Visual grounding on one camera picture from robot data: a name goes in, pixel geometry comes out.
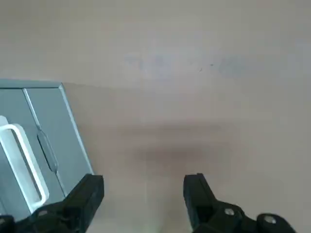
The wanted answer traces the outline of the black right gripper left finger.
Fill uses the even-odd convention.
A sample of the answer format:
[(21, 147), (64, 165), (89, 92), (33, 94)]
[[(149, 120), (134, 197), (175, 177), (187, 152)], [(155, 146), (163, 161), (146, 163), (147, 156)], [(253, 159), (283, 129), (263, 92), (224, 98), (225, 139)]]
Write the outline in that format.
[(104, 198), (102, 175), (86, 174), (60, 202), (42, 206), (27, 218), (0, 216), (2, 233), (85, 233)]

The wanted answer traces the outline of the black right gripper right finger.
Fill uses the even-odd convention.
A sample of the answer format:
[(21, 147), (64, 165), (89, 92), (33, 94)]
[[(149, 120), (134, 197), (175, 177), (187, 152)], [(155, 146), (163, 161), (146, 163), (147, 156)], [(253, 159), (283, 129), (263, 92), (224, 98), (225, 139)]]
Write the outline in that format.
[(214, 196), (202, 173), (186, 175), (183, 196), (193, 233), (294, 233), (282, 217), (262, 213), (249, 218), (241, 207)]

